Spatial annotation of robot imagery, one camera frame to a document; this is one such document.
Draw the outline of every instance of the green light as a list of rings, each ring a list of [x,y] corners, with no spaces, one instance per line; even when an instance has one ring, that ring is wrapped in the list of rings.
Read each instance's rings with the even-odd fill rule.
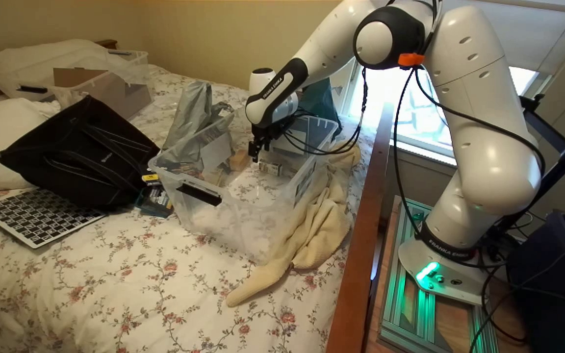
[[[430,272],[438,270],[440,268],[440,262],[430,262],[426,264],[418,274],[416,274],[416,280],[422,282]]]

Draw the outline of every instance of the beige cloth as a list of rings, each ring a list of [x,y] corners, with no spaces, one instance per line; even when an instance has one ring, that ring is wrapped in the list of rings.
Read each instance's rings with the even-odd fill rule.
[[[320,266],[346,239],[351,219],[346,215],[346,199],[351,168],[359,162],[361,150],[355,145],[344,154],[328,156],[328,172],[308,188],[308,196],[295,207],[287,237],[273,247],[269,260],[228,294],[228,305],[240,305],[263,290],[281,282],[287,270],[310,270]]]

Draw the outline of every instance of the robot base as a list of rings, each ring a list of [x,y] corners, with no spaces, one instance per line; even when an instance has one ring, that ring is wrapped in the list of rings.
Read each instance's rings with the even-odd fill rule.
[[[420,288],[457,301],[481,305],[481,290],[487,278],[485,270],[450,260],[434,252],[420,239],[401,243],[399,258]]]

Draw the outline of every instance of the black handbag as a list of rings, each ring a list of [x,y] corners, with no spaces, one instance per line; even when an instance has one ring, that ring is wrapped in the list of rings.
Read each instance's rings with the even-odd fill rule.
[[[159,147],[100,99],[87,96],[8,148],[0,162],[81,205],[124,207],[144,192]]]

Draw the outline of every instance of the white sheet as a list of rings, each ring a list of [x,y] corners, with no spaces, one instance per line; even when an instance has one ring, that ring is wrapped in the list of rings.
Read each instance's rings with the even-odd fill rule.
[[[149,64],[155,101],[134,123],[161,143],[193,78]],[[246,92],[214,84],[214,101],[242,107]],[[351,174],[357,209],[369,160]],[[240,252],[138,209],[104,217],[34,252],[0,231],[0,350],[293,350],[328,341],[346,249],[312,272],[244,303],[226,294],[253,270]]]

